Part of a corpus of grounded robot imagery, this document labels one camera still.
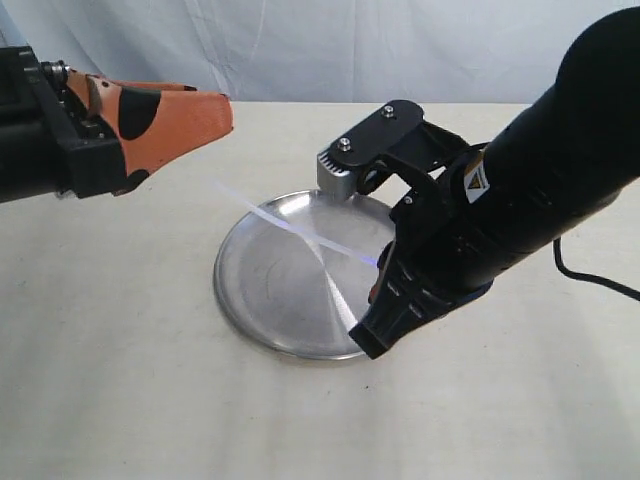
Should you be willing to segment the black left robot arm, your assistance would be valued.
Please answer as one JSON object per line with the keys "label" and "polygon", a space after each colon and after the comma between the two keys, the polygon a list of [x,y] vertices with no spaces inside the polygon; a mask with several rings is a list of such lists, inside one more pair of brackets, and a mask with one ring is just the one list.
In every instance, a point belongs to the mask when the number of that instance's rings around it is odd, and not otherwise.
{"label": "black left robot arm", "polygon": [[227,95],[117,81],[1,50],[1,200],[121,196],[233,130]]}

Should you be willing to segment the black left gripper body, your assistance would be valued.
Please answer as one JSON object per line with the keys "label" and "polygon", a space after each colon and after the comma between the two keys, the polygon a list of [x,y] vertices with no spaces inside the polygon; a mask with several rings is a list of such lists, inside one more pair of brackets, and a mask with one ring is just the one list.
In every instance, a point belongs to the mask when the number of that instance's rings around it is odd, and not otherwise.
{"label": "black left gripper body", "polygon": [[124,155],[115,133],[88,111],[64,84],[70,73],[19,49],[26,119],[20,135],[21,187],[31,193],[73,192],[79,198],[125,186]]}

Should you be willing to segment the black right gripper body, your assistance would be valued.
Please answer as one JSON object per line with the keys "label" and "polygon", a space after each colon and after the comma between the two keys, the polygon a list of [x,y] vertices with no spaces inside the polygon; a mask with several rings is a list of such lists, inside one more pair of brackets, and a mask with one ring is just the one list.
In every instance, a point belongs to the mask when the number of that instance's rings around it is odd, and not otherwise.
{"label": "black right gripper body", "polygon": [[482,144],[430,123],[409,100],[391,100],[350,131],[357,170],[356,191],[369,195],[391,176],[409,187],[389,217],[394,237],[380,253],[369,306],[351,328],[351,339],[370,359],[401,338],[484,294],[489,285],[454,288],[436,272],[452,266],[447,249],[435,245],[457,206],[449,175],[481,153]]}

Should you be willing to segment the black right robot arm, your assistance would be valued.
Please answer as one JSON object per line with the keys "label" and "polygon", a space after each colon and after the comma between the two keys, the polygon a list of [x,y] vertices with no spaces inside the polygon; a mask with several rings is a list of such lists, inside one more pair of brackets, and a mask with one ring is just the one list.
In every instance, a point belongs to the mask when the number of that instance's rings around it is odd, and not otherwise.
{"label": "black right robot arm", "polygon": [[394,238],[351,339],[382,356],[482,296],[638,177],[639,11],[631,7],[585,29],[554,84],[496,138],[397,203]]}

